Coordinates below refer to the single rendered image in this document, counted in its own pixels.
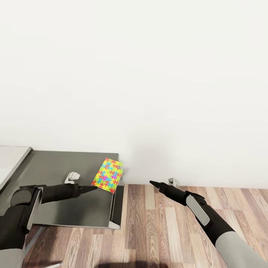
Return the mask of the jigsaw puzzle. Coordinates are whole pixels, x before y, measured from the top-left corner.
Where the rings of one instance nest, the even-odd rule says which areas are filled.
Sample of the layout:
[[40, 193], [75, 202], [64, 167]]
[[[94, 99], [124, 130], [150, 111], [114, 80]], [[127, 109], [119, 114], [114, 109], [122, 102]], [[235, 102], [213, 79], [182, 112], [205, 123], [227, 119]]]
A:
[[117, 169], [119, 165], [120, 167], [123, 166], [121, 162], [105, 159], [97, 176], [92, 182], [92, 185], [98, 186], [98, 188], [109, 191], [111, 193], [115, 193], [115, 190], [123, 173], [122, 169]]

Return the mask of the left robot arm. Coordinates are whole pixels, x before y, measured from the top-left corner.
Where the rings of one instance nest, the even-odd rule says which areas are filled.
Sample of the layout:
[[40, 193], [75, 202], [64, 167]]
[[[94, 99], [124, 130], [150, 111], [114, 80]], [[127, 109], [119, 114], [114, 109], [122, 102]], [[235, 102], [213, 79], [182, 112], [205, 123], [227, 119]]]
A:
[[[77, 198], [80, 194], [96, 190], [98, 186], [79, 186], [74, 181], [78, 173], [71, 172], [65, 184], [20, 186], [12, 195], [10, 206], [0, 216], [0, 268], [17, 268], [27, 235], [41, 204]], [[43, 191], [38, 189], [43, 187]]]

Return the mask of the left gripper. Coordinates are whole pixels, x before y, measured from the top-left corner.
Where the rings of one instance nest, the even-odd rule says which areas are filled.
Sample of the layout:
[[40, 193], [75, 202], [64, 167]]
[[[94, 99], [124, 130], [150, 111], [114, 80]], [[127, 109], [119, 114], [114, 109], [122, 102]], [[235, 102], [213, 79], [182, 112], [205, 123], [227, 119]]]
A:
[[54, 201], [77, 198], [80, 194], [96, 190], [98, 186], [79, 186], [79, 184], [56, 185]]

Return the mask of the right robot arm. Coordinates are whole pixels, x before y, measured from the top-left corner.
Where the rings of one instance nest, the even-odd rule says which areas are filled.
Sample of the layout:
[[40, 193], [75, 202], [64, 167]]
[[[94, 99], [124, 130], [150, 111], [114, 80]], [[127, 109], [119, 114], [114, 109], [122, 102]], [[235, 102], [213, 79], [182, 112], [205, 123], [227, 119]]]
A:
[[150, 181], [166, 197], [188, 206], [228, 268], [268, 268], [260, 256], [235, 230], [197, 193], [182, 191], [175, 178], [169, 183]]

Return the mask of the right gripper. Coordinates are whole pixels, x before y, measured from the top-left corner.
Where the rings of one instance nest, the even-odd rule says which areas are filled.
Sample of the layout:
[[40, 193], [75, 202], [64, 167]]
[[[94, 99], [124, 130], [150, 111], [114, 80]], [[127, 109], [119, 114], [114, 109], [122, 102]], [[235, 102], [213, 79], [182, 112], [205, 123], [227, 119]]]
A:
[[178, 192], [178, 188], [175, 188], [171, 185], [168, 185], [164, 182], [158, 183], [155, 181], [150, 181], [152, 185], [154, 185], [156, 188], [159, 188], [159, 192], [164, 194], [166, 197], [176, 201], [176, 193]]

